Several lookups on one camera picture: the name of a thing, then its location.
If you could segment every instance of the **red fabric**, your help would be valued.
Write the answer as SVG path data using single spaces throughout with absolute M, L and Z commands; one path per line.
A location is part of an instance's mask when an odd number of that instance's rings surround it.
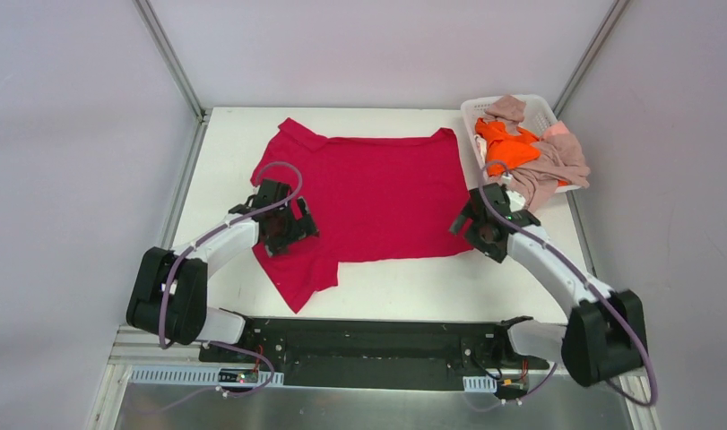
M 452 130 L 430 137 L 326 138 L 288 118 L 255 168 L 287 161 L 302 173 L 300 195 L 321 232 L 269 257 L 253 248 L 295 313 L 315 291 L 337 285 L 339 262 L 455 255 L 470 249 L 448 229 L 469 194 Z M 287 168 L 265 178 L 297 186 Z

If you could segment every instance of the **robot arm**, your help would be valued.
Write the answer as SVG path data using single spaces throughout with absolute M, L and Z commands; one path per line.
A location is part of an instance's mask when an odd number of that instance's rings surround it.
M 496 212 L 519 229 L 550 243 L 550 237 L 529 211 L 511 211 L 505 187 L 482 187 Z M 521 263 L 545 287 L 567 316 L 567 325 L 522 318 L 507 329 L 507 340 L 516 354 L 563 363 L 580 385 L 590 386 L 643 365 L 636 346 L 604 309 L 600 300 L 550 249 L 530 236 L 508 228 L 488 212 L 479 189 L 451 227 L 458 234 L 468 219 L 464 236 L 497 262 L 508 255 Z M 645 345 L 645 322 L 640 299 L 631 291 L 614 291 L 596 278 L 588 279 L 619 312 Z
M 287 202 L 235 223 L 237 218 L 280 202 L 290 193 L 289 185 L 265 179 L 256 194 L 245 204 L 229 210 L 223 221 L 207 233 L 170 250 L 153 247 L 147 251 L 125 314 L 127 322 L 150 333 L 158 332 L 164 284 L 174 261 L 191 247 L 193 250 L 178 266 L 171 286 L 165 337 L 183 345 L 195 340 L 236 343 L 244 330 L 244 318 L 207 306 L 207 280 L 226 262 L 257 243 L 262 242 L 269 255 L 276 255 L 287 252 L 290 244 L 305 237 L 318 236 L 316 224 L 301 197 L 296 200 L 299 218 L 295 218 Z M 222 231 L 202 245 L 196 245 L 216 228 Z

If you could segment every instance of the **pile of clothes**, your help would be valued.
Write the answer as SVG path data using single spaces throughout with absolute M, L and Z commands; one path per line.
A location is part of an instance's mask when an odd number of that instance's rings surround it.
M 514 180 L 508 186 L 526 200 L 525 208 L 539 209 L 559 186 L 588 187 L 587 167 L 582 146 L 562 122 L 549 127 L 541 136 L 519 126 L 524 121 L 526 103 L 503 96 L 477 119 L 476 134 L 487 142 L 486 161 L 500 160 L 511 169 Z M 488 168 L 491 182 L 500 182 L 503 167 Z

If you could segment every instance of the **beige cloth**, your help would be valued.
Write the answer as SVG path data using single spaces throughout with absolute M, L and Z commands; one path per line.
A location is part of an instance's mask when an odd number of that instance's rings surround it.
M 506 132 L 512 136 L 520 133 L 516 127 L 524 121 L 527 104 L 514 96 L 505 95 L 484 110 L 489 121 L 500 121 L 506 125 Z
M 590 186 L 586 177 L 590 175 L 582 153 L 582 146 L 571 133 L 556 134 L 547 141 L 533 143 L 540 150 L 539 158 L 511 170 L 514 180 L 508 186 L 526 199 L 526 209 L 538 210 L 558 188 L 559 179 L 583 188 Z M 499 182 L 499 176 L 491 178 Z

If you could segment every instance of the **wall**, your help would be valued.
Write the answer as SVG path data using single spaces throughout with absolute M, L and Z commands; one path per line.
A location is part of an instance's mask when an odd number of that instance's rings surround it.
M 0 429 L 85 427 L 194 124 L 132 2 L 0 2 Z
M 553 104 L 611 0 L 152 3 L 205 106 L 458 108 Z
M 564 119 L 598 275 L 644 301 L 663 427 L 727 428 L 727 0 L 633 2 Z

